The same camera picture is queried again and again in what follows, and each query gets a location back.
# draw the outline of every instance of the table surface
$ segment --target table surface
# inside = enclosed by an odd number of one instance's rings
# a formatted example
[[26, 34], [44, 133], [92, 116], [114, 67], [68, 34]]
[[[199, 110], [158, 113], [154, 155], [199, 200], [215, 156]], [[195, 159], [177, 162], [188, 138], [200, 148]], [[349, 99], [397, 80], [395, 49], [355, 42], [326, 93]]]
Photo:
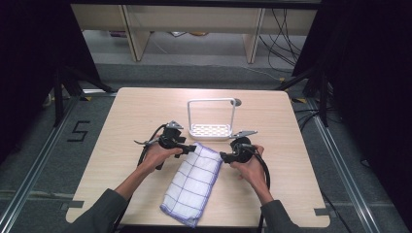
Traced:
[[[193, 140], [189, 135], [188, 100], [238, 98], [233, 133], [257, 130], [249, 136], [264, 146], [263, 159], [269, 167], [271, 193], [284, 204], [293, 222], [301, 227], [327, 227], [328, 216], [316, 216], [325, 203], [318, 187], [288, 94], [270, 90], [121, 88], [107, 116], [81, 179], [74, 201], [82, 208], [70, 208], [67, 220], [74, 221], [98, 199], [106, 188], [116, 188], [136, 167], [142, 146], [134, 140], [148, 140], [163, 123], [176, 120], [184, 129], [186, 144], [200, 142], [215, 151], [230, 152], [231, 140]], [[221, 123], [231, 105], [201, 102], [190, 105], [191, 123]], [[185, 159], [173, 156], [162, 170], [154, 171], [134, 193], [122, 224], [182, 225], [164, 214], [159, 206], [164, 193]], [[256, 227], [260, 216], [258, 197], [239, 172], [223, 164], [198, 226]]]

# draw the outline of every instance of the dark sleeve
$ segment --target dark sleeve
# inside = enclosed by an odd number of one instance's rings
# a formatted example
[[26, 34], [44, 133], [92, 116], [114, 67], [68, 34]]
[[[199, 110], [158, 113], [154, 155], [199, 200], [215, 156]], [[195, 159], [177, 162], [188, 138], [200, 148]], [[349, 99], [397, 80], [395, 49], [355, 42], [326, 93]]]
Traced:
[[260, 207], [261, 213], [266, 220], [267, 228], [270, 232], [301, 232], [299, 226], [294, 224], [289, 218], [281, 201], [274, 200]]
[[114, 222], [126, 206], [127, 201], [122, 196], [112, 189], [107, 189], [90, 209], [79, 216], [63, 232], [111, 232]]

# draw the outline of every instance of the gray carpet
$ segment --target gray carpet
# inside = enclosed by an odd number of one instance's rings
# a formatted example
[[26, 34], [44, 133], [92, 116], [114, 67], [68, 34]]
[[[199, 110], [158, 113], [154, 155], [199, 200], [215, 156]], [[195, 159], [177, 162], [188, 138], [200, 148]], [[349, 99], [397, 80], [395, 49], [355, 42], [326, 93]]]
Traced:
[[[202, 66], [133, 66], [97, 65], [103, 83], [114, 88], [122, 86], [157, 86], [186, 88], [238, 88], [272, 89], [280, 84], [279, 78], [290, 75], [271, 69], [255, 69]], [[82, 83], [83, 88], [95, 88]], [[288, 90], [291, 98], [302, 97], [304, 82]], [[33, 187], [33, 192], [24, 205], [12, 232], [60, 232], [68, 224], [65, 221], [65, 205], [76, 191], [85, 170], [104, 120], [109, 113], [114, 97], [92, 97], [90, 101], [80, 101], [70, 115], [66, 126], [44, 168], [42, 175]], [[297, 110], [306, 110], [304, 103], [292, 103]], [[27, 174], [48, 133], [52, 130], [53, 106], [46, 108], [33, 123], [21, 141], [21, 150], [11, 154], [1, 165], [0, 188], [1, 210], [5, 210], [11, 199], [10, 192], [16, 190]], [[296, 119], [307, 112], [296, 113]], [[360, 164], [358, 151], [344, 123], [337, 112], [328, 111], [329, 129], [344, 155], [362, 194], [370, 204], [383, 232], [408, 232], [397, 214], [391, 200], [380, 186], [374, 174]], [[81, 135], [72, 133], [79, 120], [87, 120], [78, 129], [87, 131], [82, 142], [68, 142]], [[321, 190], [331, 200], [338, 213], [350, 226], [352, 232], [364, 232], [358, 214], [343, 186], [327, 148], [313, 120], [308, 121], [302, 131], [305, 145]], [[331, 214], [331, 224], [325, 229], [304, 229], [304, 232], [347, 232], [342, 221]]]

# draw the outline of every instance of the white towel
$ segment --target white towel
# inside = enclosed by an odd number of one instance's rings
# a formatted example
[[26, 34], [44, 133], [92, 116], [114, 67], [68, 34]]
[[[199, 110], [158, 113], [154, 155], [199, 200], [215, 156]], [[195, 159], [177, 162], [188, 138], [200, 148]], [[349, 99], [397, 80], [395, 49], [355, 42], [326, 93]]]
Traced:
[[223, 162], [218, 152], [195, 145], [196, 150], [182, 162], [160, 205], [167, 215], [192, 228], [203, 214]]

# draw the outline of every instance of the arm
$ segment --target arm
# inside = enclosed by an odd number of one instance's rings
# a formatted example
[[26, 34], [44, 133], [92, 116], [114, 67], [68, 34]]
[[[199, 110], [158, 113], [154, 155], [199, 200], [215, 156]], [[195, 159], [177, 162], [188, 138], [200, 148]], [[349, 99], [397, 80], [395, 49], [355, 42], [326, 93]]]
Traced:
[[[264, 148], [255, 145], [260, 156], [263, 155]], [[261, 212], [266, 219], [270, 232], [300, 232], [300, 228], [289, 218], [284, 206], [279, 200], [274, 200], [269, 188], [266, 185], [263, 168], [258, 160], [253, 156], [246, 163], [232, 162], [230, 167], [236, 168], [240, 172], [240, 179], [245, 179], [254, 189], [260, 201]]]
[[163, 149], [158, 144], [149, 147], [145, 160], [115, 189], [107, 189], [94, 205], [79, 216], [64, 232], [111, 232], [113, 224], [127, 207], [127, 200], [155, 167], [181, 149]]

